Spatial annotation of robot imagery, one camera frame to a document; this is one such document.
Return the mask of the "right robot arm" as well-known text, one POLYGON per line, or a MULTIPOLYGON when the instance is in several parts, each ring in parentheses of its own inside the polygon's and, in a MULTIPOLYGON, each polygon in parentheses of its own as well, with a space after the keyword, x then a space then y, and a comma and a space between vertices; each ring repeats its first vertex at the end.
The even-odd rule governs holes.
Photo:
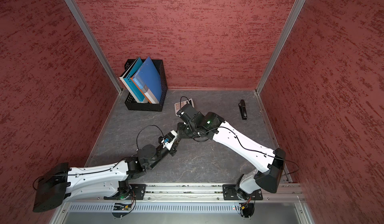
POLYGON ((209 112, 203 115, 189 101, 180 106, 177 116, 182 119, 178 124, 181 139, 213 140, 230 148, 255 167, 252 172, 242 174, 232 187, 239 199, 249 199, 258 190, 277 193, 285 162, 288 161, 283 149, 271 149, 257 143, 218 114, 209 112))

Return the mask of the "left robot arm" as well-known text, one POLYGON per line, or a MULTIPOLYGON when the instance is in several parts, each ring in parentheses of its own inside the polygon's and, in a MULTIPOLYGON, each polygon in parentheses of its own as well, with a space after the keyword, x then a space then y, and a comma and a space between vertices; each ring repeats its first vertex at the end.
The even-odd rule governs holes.
POLYGON ((60 163, 37 178, 33 212, 53 210, 64 202, 79 199, 103 198, 126 200, 134 197, 129 181, 144 176, 165 156, 174 155, 179 143, 175 130, 159 137, 159 145, 146 145, 135 155, 108 165, 76 168, 60 163))

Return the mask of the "pink calculator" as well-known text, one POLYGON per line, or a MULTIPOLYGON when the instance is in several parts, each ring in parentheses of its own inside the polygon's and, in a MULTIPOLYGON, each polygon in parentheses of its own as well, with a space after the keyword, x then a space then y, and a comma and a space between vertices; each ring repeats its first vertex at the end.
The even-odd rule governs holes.
POLYGON ((177 115, 177 113, 179 112, 179 110, 184 107, 186 104, 191 104, 193 107, 195 106, 194 105, 194 102, 193 102, 193 99, 188 99, 188 100, 183 100, 183 101, 179 101, 178 103, 175 103, 174 104, 174 108, 175 108, 175 114, 177 115))

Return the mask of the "orange spine book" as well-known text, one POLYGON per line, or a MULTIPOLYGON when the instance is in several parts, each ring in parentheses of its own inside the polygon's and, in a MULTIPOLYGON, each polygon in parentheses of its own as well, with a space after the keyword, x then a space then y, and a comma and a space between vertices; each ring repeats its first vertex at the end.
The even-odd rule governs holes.
POLYGON ((131 89, 132 96, 134 97, 137 103, 148 103, 148 99, 141 92, 140 88, 135 84, 135 82, 130 78, 129 79, 129 87, 131 89))

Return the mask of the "black mesh file holder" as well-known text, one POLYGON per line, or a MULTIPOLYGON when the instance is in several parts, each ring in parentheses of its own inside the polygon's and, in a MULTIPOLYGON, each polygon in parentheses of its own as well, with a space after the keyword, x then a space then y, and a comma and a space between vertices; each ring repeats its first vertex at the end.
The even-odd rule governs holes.
POLYGON ((120 80, 129 91, 126 107, 132 111, 161 112, 168 91, 163 61, 138 57, 127 60, 125 68, 120 80))

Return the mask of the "black stapler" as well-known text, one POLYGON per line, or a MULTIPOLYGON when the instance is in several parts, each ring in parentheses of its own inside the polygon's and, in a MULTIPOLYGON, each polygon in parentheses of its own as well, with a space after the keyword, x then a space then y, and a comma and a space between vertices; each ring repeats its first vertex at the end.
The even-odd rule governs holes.
POLYGON ((241 99, 239 102, 239 110, 240 110, 241 118, 243 120, 247 120, 248 116, 247 116, 246 104, 244 99, 241 99))

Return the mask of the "blue book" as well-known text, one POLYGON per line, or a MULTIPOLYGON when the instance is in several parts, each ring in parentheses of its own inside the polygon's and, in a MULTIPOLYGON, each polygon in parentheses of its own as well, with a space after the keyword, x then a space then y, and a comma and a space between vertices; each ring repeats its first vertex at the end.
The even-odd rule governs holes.
POLYGON ((134 75, 133 81, 146 96, 149 103, 160 103, 162 96, 161 77, 150 57, 143 62, 134 75))

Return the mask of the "teal book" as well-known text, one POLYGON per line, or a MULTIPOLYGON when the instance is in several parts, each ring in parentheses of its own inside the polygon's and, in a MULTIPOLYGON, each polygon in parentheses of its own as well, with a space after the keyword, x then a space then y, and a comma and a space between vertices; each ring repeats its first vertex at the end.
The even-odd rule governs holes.
POLYGON ((130 94, 133 96, 134 100, 137 103, 145 103, 146 98, 144 94, 141 92, 139 87, 133 81, 133 77, 139 68, 142 66, 143 62, 140 57, 137 57, 134 61, 130 62, 129 60, 126 63, 125 71, 120 76, 120 80, 125 85, 125 87, 129 90, 130 94))

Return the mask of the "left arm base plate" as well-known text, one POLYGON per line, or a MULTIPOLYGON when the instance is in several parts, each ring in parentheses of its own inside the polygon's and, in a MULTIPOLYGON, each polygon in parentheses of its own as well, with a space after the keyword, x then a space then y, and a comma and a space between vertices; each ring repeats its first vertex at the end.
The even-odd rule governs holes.
POLYGON ((119 188, 118 200, 143 200, 146 193, 147 185, 145 184, 131 184, 119 188))

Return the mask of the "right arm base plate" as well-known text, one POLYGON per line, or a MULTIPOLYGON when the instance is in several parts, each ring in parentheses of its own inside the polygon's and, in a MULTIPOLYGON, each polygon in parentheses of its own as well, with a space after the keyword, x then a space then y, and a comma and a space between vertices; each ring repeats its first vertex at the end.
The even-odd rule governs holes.
POLYGON ((224 200, 226 201, 247 201, 249 199, 252 201, 263 200, 261 189, 254 191, 252 194, 248 194, 234 184, 224 184, 222 188, 224 200))

